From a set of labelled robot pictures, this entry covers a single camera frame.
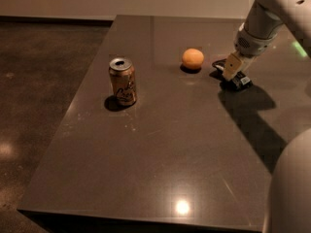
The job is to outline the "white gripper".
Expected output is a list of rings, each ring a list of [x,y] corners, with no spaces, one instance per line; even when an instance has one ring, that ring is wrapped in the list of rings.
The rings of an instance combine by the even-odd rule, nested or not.
[[[235,52],[232,52],[225,60],[223,77],[229,82],[238,72],[243,72],[261,55],[276,37],[272,34],[268,37],[253,36],[244,23],[238,29],[234,40]]]

